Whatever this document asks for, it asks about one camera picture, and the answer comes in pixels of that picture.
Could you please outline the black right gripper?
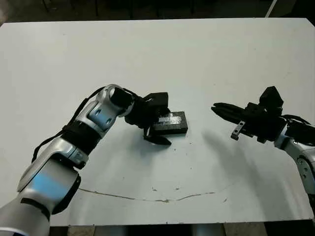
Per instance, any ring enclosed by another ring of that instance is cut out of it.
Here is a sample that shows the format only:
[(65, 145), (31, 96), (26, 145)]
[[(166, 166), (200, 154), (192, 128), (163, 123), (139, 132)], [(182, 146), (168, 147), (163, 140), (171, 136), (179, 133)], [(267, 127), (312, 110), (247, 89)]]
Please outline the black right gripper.
[(238, 122), (231, 134), (231, 138), (236, 141), (242, 133), (249, 137), (257, 136), (260, 143), (273, 142), (286, 125), (284, 118), (270, 114), (263, 106), (251, 102), (246, 108), (228, 103), (214, 103), (211, 110), (226, 121)]

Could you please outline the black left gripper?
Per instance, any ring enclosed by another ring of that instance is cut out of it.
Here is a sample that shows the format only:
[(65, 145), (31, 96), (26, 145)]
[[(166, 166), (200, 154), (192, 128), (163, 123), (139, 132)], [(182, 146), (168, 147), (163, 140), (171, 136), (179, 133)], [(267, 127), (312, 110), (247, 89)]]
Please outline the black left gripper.
[(159, 107), (154, 104), (153, 96), (137, 97), (130, 113), (125, 116), (125, 122), (143, 129), (144, 140), (162, 146), (170, 146), (172, 143), (159, 135), (148, 135), (150, 126), (158, 120)]

